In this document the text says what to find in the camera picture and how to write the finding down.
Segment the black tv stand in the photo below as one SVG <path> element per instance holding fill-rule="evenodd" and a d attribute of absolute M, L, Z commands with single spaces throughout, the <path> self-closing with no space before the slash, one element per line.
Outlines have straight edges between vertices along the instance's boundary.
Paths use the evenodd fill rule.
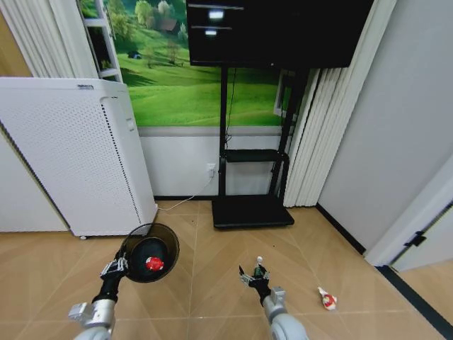
<path fill-rule="evenodd" d="M 282 126 L 279 147 L 274 149 L 225 149 L 227 143 L 228 66 L 222 67 L 220 89 L 219 195 L 212 200 L 214 227 L 218 229 L 278 227 L 293 225 L 294 220 L 283 206 L 289 157 L 285 152 L 294 113 L 304 94 L 308 69 L 295 72 L 288 108 Z M 226 195 L 227 163 L 273 162 L 269 192 L 265 195 Z M 280 189 L 277 182 L 282 175 Z"/>

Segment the white door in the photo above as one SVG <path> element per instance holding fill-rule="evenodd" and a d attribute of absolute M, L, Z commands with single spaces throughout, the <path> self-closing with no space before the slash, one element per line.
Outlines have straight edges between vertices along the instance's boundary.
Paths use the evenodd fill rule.
<path fill-rule="evenodd" d="M 1 131 L 0 164 L 0 232 L 67 231 Z"/>
<path fill-rule="evenodd" d="M 412 245 L 392 265 L 397 271 L 435 264 L 453 259 L 453 208 L 443 215 L 423 235 L 426 240 L 419 246 Z"/>

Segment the white vertical blinds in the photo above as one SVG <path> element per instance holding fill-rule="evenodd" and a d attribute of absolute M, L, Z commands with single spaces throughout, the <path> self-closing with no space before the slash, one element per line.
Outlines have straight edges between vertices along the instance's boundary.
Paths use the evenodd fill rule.
<path fill-rule="evenodd" d="M 34 77 L 98 78 L 74 0 L 0 0 Z"/>
<path fill-rule="evenodd" d="M 318 202 L 395 3 L 374 0 L 349 67 L 315 70 L 289 152 L 286 207 Z"/>

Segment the black baseboard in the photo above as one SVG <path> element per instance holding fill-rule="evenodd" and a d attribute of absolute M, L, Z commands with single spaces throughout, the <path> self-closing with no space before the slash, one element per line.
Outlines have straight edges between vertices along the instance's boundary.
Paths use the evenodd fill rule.
<path fill-rule="evenodd" d="M 390 267 L 376 269 L 419 311 L 425 319 L 446 339 L 453 339 L 453 326 L 431 307 L 411 286 L 399 277 Z"/>
<path fill-rule="evenodd" d="M 355 250 L 357 250 L 360 255 L 363 255 L 365 253 L 365 247 L 361 245 L 360 242 L 358 242 L 350 233 L 347 231 L 340 223 L 337 221 L 331 214 L 328 213 L 326 209 L 324 209 L 319 203 L 316 204 L 316 209 L 319 210 L 319 212 L 333 225 L 335 229 L 338 230 L 340 234 L 349 242 L 351 243 L 351 246 L 354 247 Z"/>
<path fill-rule="evenodd" d="M 192 196 L 154 196 L 154 200 L 187 200 Z M 217 195 L 195 196 L 191 200 L 213 200 Z"/>

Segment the beige floor tile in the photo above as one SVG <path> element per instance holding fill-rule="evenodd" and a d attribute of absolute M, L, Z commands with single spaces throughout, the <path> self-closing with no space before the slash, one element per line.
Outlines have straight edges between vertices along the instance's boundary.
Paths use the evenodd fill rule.
<path fill-rule="evenodd" d="M 311 339 L 438 339 L 316 209 L 290 213 L 294 226 L 219 231 L 208 201 L 160 210 L 156 221 L 178 235 L 179 260 L 155 283 L 122 280 L 114 339 L 268 339 L 258 294 L 239 280 L 238 265 L 251 272 L 258 255 Z M 122 239 L 0 234 L 0 337 L 72 339 L 81 329 L 67 313 L 98 293 Z M 337 311 L 322 307 L 318 285 L 338 296 Z"/>
<path fill-rule="evenodd" d="M 0 322 L 0 337 L 5 340 L 15 340 L 27 322 Z"/>
<path fill-rule="evenodd" d="M 453 324 L 453 260 L 399 274 L 431 307 Z"/>
<path fill-rule="evenodd" d="M 187 319 L 118 320 L 113 340 L 183 340 L 187 328 Z"/>
<path fill-rule="evenodd" d="M 255 290 L 239 280 L 238 264 L 251 272 L 257 256 L 270 270 L 270 285 L 287 291 L 290 312 L 322 312 L 318 281 L 289 230 L 218 231 L 200 216 L 197 230 L 191 316 L 261 315 Z"/>
<path fill-rule="evenodd" d="M 337 313 L 327 310 L 322 314 L 296 315 L 304 325 L 305 331 L 312 340 L 349 340 L 351 333 L 348 331 Z"/>
<path fill-rule="evenodd" d="M 188 340 L 266 340 L 269 326 L 264 317 L 190 319 Z"/>
<path fill-rule="evenodd" d="M 120 248 L 119 237 L 86 240 L 93 246 L 81 258 L 71 273 L 62 281 L 50 299 L 38 312 L 37 321 L 64 321 L 72 305 L 90 302 L 99 293 L 102 280 L 99 273 L 113 260 Z"/>
<path fill-rule="evenodd" d="M 320 277 L 321 287 L 338 298 L 339 312 L 409 310 L 402 295 L 378 273 Z"/>
<path fill-rule="evenodd" d="M 212 214 L 212 203 L 210 200 L 201 200 L 199 204 L 199 214 Z"/>
<path fill-rule="evenodd" d="M 420 315 L 413 312 L 373 312 L 341 314 L 352 333 L 360 340 L 442 339 Z"/>
<path fill-rule="evenodd" d="M 161 209 L 169 209 L 174 205 L 178 204 L 179 200 L 158 200 L 157 205 Z M 198 214 L 198 200 L 188 200 L 171 210 L 159 210 L 159 214 L 162 215 L 196 215 Z"/>
<path fill-rule="evenodd" d="M 293 210 L 295 224 L 290 232 L 316 275 L 376 273 L 316 208 Z"/>
<path fill-rule="evenodd" d="M 239 263 L 244 268 L 253 265 L 243 234 L 220 232 L 212 228 L 212 222 L 209 226 L 209 223 L 200 221 L 190 301 L 191 316 L 261 315 L 257 293 L 239 280 Z"/>
<path fill-rule="evenodd" d="M 17 340 L 62 340 L 73 339 L 82 331 L 77 322 L 32 322 Z"/>
<path fill-rule="evenodd" d="M 6 252 L 16 256 L 1 265 L 0 321 L 32 318 L 90 246 L 60 232 L 35 235 L 34 242 L 20 246 L 23 252 L 10 247 Z"/>

